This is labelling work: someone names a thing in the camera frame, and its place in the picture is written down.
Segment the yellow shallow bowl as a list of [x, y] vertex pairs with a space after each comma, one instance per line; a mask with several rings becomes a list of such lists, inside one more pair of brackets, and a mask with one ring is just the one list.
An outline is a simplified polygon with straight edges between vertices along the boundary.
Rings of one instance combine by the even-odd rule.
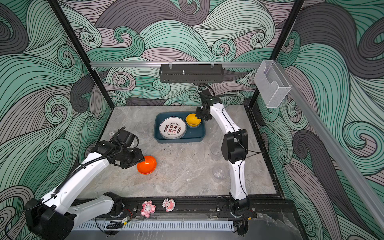
[[191, 124], [199, 124], [199, 123], [201, 123], [201, 122], [202, 122], [202, 120], [199, 119], [199, 118], [196, 116], [196, 114], [189, 114], [189, 115], [187, 115], [187, 117], [186, 117], [186, 123], [189, 123], [190, 125], [191, 125]]

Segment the white plate red green circles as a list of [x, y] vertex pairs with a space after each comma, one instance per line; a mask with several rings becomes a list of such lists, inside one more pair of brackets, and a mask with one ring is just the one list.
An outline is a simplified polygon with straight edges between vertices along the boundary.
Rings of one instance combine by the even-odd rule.
[[161, 122], [159, 131], [164, 139], [180, 139], [187, 132], [187, 124], [181, 118], [169, 117]]

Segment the orange shallow bowl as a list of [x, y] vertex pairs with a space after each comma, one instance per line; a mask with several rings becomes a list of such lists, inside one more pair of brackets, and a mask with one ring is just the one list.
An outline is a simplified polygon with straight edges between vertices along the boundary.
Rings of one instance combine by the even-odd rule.
[[137, 170], [142, 175], [149, 175], [155, 171], [157, 160], [152, 156], [145, 156], [145, 160], [137, 164]]

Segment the blue shallow bowl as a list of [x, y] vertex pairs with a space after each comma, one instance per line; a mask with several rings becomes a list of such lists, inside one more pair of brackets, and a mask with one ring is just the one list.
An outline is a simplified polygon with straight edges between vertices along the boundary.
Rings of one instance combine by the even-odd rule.
[[189, 123], [187, 123], [187, 126], [189, 127], [189, 128], [192, 128], [192, 129], [196, 129], [196, 128], [198, 128], [199, 126], [201, 125], [201, 123], [199, 123], [199, 124], [189, 124]]

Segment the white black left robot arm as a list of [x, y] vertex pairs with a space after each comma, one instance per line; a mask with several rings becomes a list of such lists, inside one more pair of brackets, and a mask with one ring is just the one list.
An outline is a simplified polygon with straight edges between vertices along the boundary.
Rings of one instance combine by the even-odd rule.
[[54, 190], [40, 200], [31, 199], [25, 204], [28, 230], [43, 240], [64, 240], [74, 228], [98, 216], [120, 217], [124, 211], [123, 199], [112, 192], [77, 206], [72, 204], [109, 165], [128, 169], [144, 159], [139, 138], [125, 128], [119, 129], [109, 141], [98, 142]]

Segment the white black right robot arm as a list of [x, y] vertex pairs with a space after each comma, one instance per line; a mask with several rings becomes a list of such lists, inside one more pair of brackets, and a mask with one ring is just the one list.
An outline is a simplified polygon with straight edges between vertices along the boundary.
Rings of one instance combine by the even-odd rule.
[[196, 110], [197, 118], [204, 121], [214, 119], [224, 134], [221, 151], [230, 166], [230, 206], [233, 212], [247, 209], [250, 204], [245, 184], [248, 132], [232, 120], [218, 96], [211, 95], [209, 90], [200, 90], [199, 94], [202, 106]]

